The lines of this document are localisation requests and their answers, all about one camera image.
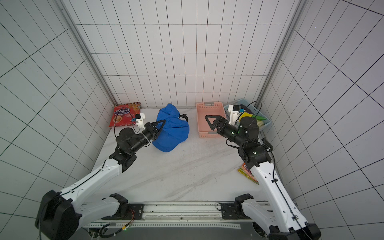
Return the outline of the blue baseball cap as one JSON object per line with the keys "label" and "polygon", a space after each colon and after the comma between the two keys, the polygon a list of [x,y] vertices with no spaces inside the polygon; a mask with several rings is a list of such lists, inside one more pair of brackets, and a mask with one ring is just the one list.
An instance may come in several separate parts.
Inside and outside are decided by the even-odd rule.
{"label": "blue baseball cap", "polygon": [[159,137],[153,142],[153,145],[162,152],[170,152],[177,145],[187,140],[190,132],[189,123],[179,118],[166,118]]}

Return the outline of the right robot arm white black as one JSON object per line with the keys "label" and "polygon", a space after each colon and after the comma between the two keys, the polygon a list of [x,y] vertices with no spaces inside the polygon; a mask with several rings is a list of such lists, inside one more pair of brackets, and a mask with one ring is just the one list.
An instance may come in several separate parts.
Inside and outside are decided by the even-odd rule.
{"label": "right robot arm white black", "polygon": [[273,146],[259,139],[259,126],[254,118],[244,117],[238,127],[222,116],[205,117],[211,130],[234,143],[248,170],[263,188],[272,213],[259,206],[250,194],[236,197],[238,215],[251,218],[269,240],[318,240],[321,231],[311,224],[296,207],[276,171]]}

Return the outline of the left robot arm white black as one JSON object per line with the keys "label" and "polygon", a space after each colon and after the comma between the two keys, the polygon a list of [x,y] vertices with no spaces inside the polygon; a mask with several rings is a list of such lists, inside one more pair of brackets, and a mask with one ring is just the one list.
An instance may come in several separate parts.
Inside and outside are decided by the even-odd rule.
{"label": "left robot arm white black", "polygon": [[116,137],[114,152],[101,166],[61,191],[47,192],[42,197],[35,222],[39,234],[50,240],[67,240],[78,229],[96,220],[105,217],[123,220],[134,216],[128,200],[119,194],[111,194],[95,203],[85,204],[85,201],[130,168],[137,158],[137,151],[155,141],[165,123],[165,120],[146,123],[138,134],[131,128],[121,130]]}

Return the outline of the green toy vegetable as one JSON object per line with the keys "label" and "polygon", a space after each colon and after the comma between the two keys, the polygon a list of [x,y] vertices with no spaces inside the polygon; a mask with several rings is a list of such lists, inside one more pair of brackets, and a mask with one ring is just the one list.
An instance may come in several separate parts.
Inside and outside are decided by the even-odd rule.
{"label": "green toy vegetable", "polygon": [[261,128],[262,126],[264,126],[264,125],[265,125],[265,122],[267,121],[266,118],[261,117],[261,116],[256,116],[255,119],[256,119],[256,121],[257,121],[257,125],[258,125],[259,128]]}

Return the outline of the yellow toy corn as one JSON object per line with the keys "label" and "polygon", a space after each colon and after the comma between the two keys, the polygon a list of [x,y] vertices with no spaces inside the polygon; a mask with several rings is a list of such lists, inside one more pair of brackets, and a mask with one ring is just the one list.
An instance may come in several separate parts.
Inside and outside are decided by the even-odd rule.
{"label": "yellow toy corn", "polygon": [[245,117],[250,117],[250,118],[255,118],[256,116],[247,112],[242,113],[240,116],[240,119],[245,118]]}

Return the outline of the dark purple toy eggplant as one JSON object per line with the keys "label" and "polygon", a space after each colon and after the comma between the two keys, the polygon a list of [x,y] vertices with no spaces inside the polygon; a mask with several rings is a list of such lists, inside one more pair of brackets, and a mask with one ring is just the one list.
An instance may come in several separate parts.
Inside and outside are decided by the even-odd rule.
{"label": "dark purple toy eggplant", "polygon": [[248,114],[251,114],[253,115],[254,113],[252,112],[252,110],[250,110],[247,106],[245,105],[239,105],[239,112],[240,113],[248,113]]}

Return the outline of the light blue plastic basket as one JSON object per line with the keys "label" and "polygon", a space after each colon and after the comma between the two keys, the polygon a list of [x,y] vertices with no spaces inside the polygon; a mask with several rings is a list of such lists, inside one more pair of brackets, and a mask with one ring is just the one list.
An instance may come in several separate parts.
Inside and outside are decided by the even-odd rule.
{"label": "light blue plastic basket", "polygon": [[238,100],[235,100],[234,102],[230,102],[229,104],[224,106],[227,120],[230,120],[230,114],[228,112],[229,105],[245,105],[250,110],[252,110],[252,112],[254,114],[257,114],[257,116],[261,116],[261,117],[266,118],[267,121],[265,122],[265,125],[260,128],[260,130],[265,129],[271,123],[270,119],[267,118],[262,112],[259,111],[260,110],[259,104],[257,104],[257,103],[250,104],[246,99],[238,99]]}

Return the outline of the red cookie snack bag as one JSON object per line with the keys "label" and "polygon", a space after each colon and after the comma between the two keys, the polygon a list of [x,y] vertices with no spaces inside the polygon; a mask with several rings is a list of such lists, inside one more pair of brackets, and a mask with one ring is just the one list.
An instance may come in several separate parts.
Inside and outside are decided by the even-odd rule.
{"label": "red cookie snack bag", "polygon": [[141,103],[128,103],[116,105],[109,127],[125,127],[136,124],[136,115],[140,113]]}

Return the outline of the colourful candy bag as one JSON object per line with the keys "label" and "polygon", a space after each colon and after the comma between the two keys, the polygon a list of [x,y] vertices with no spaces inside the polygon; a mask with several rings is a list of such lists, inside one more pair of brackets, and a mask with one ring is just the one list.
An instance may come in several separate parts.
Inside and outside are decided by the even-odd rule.
{"label": "colourful candy bag", "polygon": [[253,181],[254,183],[256,183],[257,185],[259,184],[259,182],[257,181],[257,179],[253,176],[253,174],[251,173],[251,171],[247,168],[246,164],[243,163],[237,170],[239,173],[241,173],[243,176],[245,176],[247,179]]}

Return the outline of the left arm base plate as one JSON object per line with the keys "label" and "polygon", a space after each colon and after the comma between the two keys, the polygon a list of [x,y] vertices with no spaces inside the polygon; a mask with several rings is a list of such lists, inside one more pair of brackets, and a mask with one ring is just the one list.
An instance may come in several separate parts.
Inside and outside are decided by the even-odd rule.
{"label": "left arm base plate", "polygon": [[144,211],[144,204],[121,204],[117,210],[117,212],[108,217],[102,218],[102,220],[131,220],[134,218],[134,220],[141,220],[143,211]]}

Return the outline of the aluminium mounting rail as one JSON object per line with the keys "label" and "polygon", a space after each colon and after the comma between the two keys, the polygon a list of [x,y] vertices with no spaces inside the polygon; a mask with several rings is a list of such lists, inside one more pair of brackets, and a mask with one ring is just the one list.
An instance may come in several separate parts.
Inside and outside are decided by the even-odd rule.
{"label": "aluminium mounting rail", "polygon": [[208,227],[240,229],[242,222],[255,223],[263,229],[278,226],[277,215],[267,201],[248,199],[243,202],[245,209],[241,211],[251,220],[223,220],[217,209],[219,203],[234,202],[146,202],[141,220],[91,220],[80,224],[84,229],[101,229],[107,226],[111,229],[128,228],[181,228]]}

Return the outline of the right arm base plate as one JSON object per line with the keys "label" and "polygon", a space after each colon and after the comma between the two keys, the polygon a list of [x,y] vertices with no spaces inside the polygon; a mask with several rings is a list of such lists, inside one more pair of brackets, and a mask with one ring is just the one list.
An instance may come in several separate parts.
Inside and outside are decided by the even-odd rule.
{"label": "right arm base plate", "polygon": [[221,212],[223,220],[251,220],[231,203],[219,203],[217,209]]}

